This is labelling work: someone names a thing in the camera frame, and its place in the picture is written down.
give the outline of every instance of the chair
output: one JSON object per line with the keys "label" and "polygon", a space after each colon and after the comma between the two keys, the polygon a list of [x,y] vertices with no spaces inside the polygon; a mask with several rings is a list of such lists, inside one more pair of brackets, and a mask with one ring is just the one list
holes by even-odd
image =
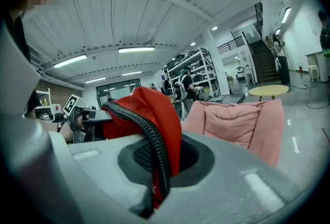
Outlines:
{"label": "chair", "polygon": [[313,82],[313,71],[316,71],[317,73],[317,80],[320,81],[320,76],[319,76],[319,68],[317,65],[309,65],[308,66],[308,73],[309,73],[309,76]]}
{"label": "chair", "polygon": [[245,104],[195,101],[182,130],[222,139],[277,165],[284,131],[280,99]]}

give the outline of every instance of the gray floor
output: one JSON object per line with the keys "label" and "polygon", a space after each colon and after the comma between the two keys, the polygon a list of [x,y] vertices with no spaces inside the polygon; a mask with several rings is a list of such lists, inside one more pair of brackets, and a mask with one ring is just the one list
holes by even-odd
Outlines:
{"label": "gray floor", "polygon": [[[315,183],[329,161],[330,143],[322,128],[330,137],[330,106],[328,105],[329,84],[315,81],[312,83],[307,74],[291,72],[289,93],[278,96],[282,100],[285,111],[285,128],[281,143],[278,168],[292,179],[301,189]],[[259,97],[248,96],[248,90],[256,87],[245,85],[245,81],[234,81],[229,84],[234,94],[245,93],[244,102],[259,101]],[[306,103],[310,97],[309,106],[324,107],[310,109]],[[296,138],[299,153],[294,151],[292,137]]]}

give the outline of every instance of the ceiling pipe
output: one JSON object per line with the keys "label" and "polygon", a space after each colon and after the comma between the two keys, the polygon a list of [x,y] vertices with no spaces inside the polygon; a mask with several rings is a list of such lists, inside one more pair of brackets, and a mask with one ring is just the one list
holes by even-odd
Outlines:
{"label": "ceiling pipe", "polygon": [[64,86],[64,87],[67,87],[67,88],[70,88],[70,89],[81,90],[81,91],[85,90],[85,88],[79,87],[79,86],[74,85],[74,84],[67,83],[65,81],[62,81],[62,80],[57,79],[57,78],[53,78],[53,77],[45,75],[43,73],[41,73],[40,78],[42,80],[51,82],[51,83],[56,84],[56,85]]}

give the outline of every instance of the pink cushion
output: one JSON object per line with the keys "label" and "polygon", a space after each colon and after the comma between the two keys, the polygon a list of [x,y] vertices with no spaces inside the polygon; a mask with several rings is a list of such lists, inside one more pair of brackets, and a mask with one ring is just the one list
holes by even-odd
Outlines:
{"label": "pink cushion", "polygon": [[204,134],[248,149],[259,112],[257,106],[209,105],[205,108]]}

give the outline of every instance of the red cloth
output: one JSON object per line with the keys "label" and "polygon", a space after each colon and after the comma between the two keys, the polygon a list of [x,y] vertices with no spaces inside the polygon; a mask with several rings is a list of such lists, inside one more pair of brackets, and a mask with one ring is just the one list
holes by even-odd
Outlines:
{"label": "red cloth", "polygon": [[[116,100],[116,103],[148,119],[158,128],[168,153],[171,176],[178,174],[182,131],[180,120],[168,96],[157,90],[139,87],[135,89],[132,96]],[[114,139],[143,133],[142,129],[134,122],[122,120],[111,112],[110,114],[113,121],[103,124],[103,132],[106,138]],[[162,201],[157,172],[154,173],[154,198],[160,202]]]}

